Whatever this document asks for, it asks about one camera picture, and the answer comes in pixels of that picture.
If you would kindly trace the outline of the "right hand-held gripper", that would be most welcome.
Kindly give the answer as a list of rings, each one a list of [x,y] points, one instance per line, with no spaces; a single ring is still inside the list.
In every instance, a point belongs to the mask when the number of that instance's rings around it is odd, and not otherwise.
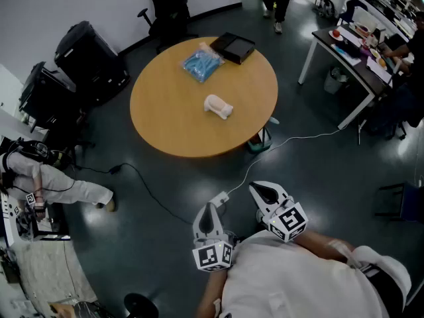
[[[256,212],[258,222],[283,242],[289,242],[305,231],[309,222],[305,211],[281,185],[250,182],[249,192],[259,208]]]

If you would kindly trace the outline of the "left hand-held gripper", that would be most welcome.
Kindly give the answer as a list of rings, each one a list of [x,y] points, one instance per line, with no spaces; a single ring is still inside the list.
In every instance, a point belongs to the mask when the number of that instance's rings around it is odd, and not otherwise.
[[[209,210],[212,218],[212,233],[209,235]],[[224,231],[221,218],[213,203],[207,203],[197,213],[193,222],[193,258],[198,270],[215,272],[232,266],[233,250],[239,241],[236,234]]]

